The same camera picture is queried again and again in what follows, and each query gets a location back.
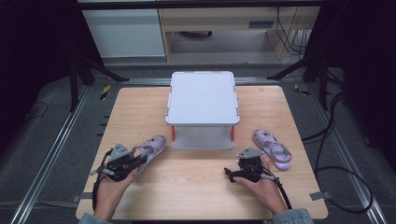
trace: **white lid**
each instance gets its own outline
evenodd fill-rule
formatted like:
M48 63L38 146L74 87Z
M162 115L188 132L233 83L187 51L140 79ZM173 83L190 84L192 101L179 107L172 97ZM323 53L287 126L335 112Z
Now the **white lid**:
M165 120L179 126L237 124L239 112L233 73L175 72Z

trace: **wooden table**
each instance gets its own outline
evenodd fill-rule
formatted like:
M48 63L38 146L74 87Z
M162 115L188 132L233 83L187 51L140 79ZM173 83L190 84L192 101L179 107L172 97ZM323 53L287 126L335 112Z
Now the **wooden table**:
M269 210L250 191L230 183L223 169L239 168L235 155L246 147L257 148L252 135L260 128L272 132L293 155L286 172L278 171L267 158L293 208L307 208L312 218L328 215L325 203L309 196L318 191L318 184L280 87L236 87L241 120L235 126L235 147L228 151L173 149L165 122L168 92L168 87L124 88L119 92L92 170L117 142L132 148L155 134L165 136L168 142L164 152L126 190L114 219L271 219ZM84 192L92 192L95 178L89 175ZM84 212L92 214L92 200L80 201L77 217Z

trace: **purple slipper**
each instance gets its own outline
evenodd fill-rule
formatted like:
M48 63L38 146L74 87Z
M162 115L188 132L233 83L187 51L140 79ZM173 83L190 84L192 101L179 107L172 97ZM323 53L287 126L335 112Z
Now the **purple slipper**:
M147 140L143 145L132 148L133 154L137 149L140 149L141 155L148 155L148 160L146 163L140 165L139 174L143 172L146 166L151 162L156 156L158 156L166 146L166 138L162 135L155 135L149 140Z
M289 149L276 141L276 138L264 129L258 129L253 134L253 140L281 171L290 168L291 153Z

